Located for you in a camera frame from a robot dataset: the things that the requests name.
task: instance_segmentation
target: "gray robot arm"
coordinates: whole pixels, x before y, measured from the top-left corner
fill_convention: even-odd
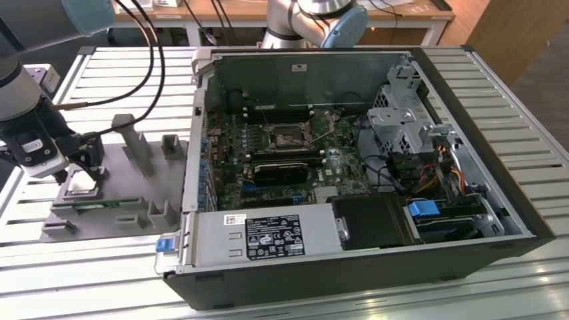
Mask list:
[[[355,0],[267,0],[263,49],[353,47],[367,26]]]
[[[54,140],[74,132],[50,110],[17,55],[90,36],[109,28],[113,19],[110,0],[0,0],[1,152],[31,177],[62,175],[67,160]]]

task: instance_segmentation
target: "wooden table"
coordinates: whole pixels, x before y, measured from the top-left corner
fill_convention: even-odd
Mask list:
[[[219,27],[221,24],[210,0],[187,0],[187,2],[201,25],[203,27]],[[233,27],[266,27],[266,0],[222,0],[222,7]],[[367,12],[370,15],[367,27],[395,27],[393,14],[375,9],[370,9]],[[435,45],[438,43],[446,23],[454,19],[453,12],[438,10],[430,0],[417,0],[413,4],[397,6],[395,13],[402,15],[402,17],[397,17],[397,29],[427,29],[421,45]],[[183,5],[178,8],[155,7],[147,15],[157,27],[185,28],[189,45],[201,45],[197,23]],[[129,17],[122,13],[117,15],[115,21],[115,27],[134,26]]]

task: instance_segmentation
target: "computer component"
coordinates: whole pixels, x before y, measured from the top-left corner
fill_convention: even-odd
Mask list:
[[[175,256],[163,281],[194,309],[458,279],[552,239],[421,49],[213,50],[193,63],[205,144],[179,244],[157,259]],[[227,157],[202,147],[213,137]]]

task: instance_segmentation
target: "white table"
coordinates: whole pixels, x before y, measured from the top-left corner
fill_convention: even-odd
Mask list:
[[[189,81],[191,52],[190,48],[166,48],[165,96],[149,119],[135,125],[149,140],[166,132],[187,139],[194,90]],[[15,170],[0,194],[0,318],[479,320],[566,316],[569,183],[563,181],[569,169],[551,166],[569,164],[567,153],[475,54],[439,47],[426,49],[426,53],[522,183],[556,240],[457,281],[198,312],[153,271],[157,235],[38,242],[57,185],[50,179],[26,179]],[[125,92],[142,78],[146,66],[146,48],[85,51],[73,62],[55,102],[91,101]],[[134,97],[95,110],[65,112],[70,127],[79,132],[102,129],[110,125],[114,113],[139,114],[153,98],[155,84],[153,77]],[[105,136],[106,143],[119,139],[115,134]]]

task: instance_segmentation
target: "warning label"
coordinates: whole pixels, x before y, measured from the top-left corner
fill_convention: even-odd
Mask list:
[[[297,215],[245,219],[245,235],[249,260],[305,255]]]

